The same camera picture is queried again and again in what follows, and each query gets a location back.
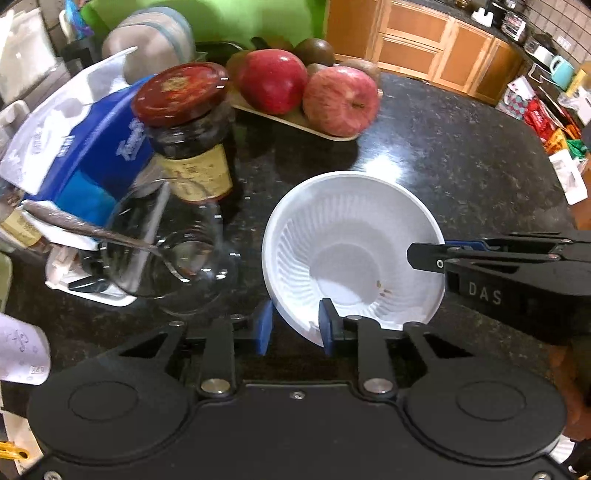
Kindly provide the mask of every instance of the wooden cabinet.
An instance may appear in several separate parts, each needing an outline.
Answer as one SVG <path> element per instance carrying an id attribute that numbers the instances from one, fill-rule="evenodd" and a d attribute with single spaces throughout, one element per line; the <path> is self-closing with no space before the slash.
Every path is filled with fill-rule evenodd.
<path id="1" fill-rule="evenodd" d="M 433 83 L 467 93 L 492 43 L 482 30 L 456 22 Z"/>
<path id="2" fill-rule="evenodd" d="M 441 50 L 380 34 L 372 61 L 384 70 L 430 80 L 441 59 Z"/>
<path id="3" fill-rule="evenodd" d="M 387 0 L 379 31 L 442 50 L 452 27 L 453 18 L 446 14 Z"/>
<path id="4" fill-rule="evenodd" d="M 522 63 L 492 34 L 404 0 L 328 0 L 326 40 L 337 60 L 372 60 L 491 104 Z"/>
<path id="5" fill-rule="evenodd" d="M 381 17 L 379 4 L 379 0 L 328 0 L 325 38 L 337 60 L 372 57 Z"/>
<path id="6" fill-rule="evenodd" d="M 521 64 L 521 56 L 510 45 L 496 38 L 468 94 L 496 105 Z"/>

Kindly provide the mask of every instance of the wooden tray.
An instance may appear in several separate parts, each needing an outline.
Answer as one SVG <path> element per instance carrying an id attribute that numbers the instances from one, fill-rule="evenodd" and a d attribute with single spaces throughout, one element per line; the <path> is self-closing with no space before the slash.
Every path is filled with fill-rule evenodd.
<path id="1" fill-rule="evenodd" d="M 240 95 L 240 92 L 238 92 L 234 86 L 230 87 L 226 99 L 232 104 L 234 108 L 238 108 L 239 110 L 244 110 L 245 112 L 264 116 L 266 118 L 270 118 L 271 120 L 281 122 L 282 124 L 291 125 L 292 127 L 299 128 L 305 132 L 310 132 L 311 134 L 318 135 L 319 137 L 327 138 L 328 140 L 333 140 L 335 142 L 348 142 L 349 140 L 355 140 L 359 136 L 359 134 L 357 134 L 352 137 L 333 137 L 332 135 L 327 135 L 315 130 L 311 127 L 310 122 L 304 116 L 300 108 L 294 108 L 291 112 L 281 116 L 269 115 L 267 113 L 255 110 L 248 104 L 242 95 Z"/>

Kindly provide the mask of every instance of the teal mug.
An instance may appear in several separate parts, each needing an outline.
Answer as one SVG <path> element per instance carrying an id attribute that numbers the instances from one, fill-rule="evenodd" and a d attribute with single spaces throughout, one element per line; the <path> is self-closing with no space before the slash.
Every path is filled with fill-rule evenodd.
<path id="1" fill-rule="evenodd" d="M 555 84 L 566 91 L 573 79 L 574 67 L 560 55 L 556 55 L 550 63 L 550 73 Z"/>

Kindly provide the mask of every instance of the kitchen counter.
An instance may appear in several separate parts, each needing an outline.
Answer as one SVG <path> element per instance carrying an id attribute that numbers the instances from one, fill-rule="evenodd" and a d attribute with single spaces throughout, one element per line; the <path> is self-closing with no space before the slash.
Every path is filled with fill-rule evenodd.
<path id="1" fill-rule="evenodd" d="M 242 255 L 236 294 L 206 315 L 250 313 L 267 295 L 261 241 L 278 201 L 295 185 L 334 170 L 366 170 L 398 181 L 431 210 L 447 239 L 495 232 L 572 228 L 557 177 L 530 128 L 493 108 L 422 82 L 383 74 L 375 123 L 357 141 L 331 142 L 245 112 L 235 125 L 237 171 L 244 194 L 226 238 Z M 6 313 L 43 328 L 54 372 L 173 320 L 148 301 L 108 307 L 50 290 L 42 265 L 14 261 Z M 481 353 L 544 373 L 543 346 L 528 336 L 445 298 L 432 324 Z M 285 379 L 342 377 L 339 362 L 276 321 L 266 365 Z M 247 369 L 269 378 L 268 366 Z M 7 409 L 24 413 L 33 387 L 7 384 Z"/>

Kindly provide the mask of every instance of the yellow clip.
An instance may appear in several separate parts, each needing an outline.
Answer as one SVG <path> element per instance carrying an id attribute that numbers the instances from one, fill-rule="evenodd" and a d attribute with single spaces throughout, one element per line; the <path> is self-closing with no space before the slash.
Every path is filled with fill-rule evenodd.
<path id="1" fill-rule="evenodd" d="M 17 447 L 12 442 L 0 442 L 0 458 L 7 460 L 26 460 L 29 452 L 24 448 Z"/>

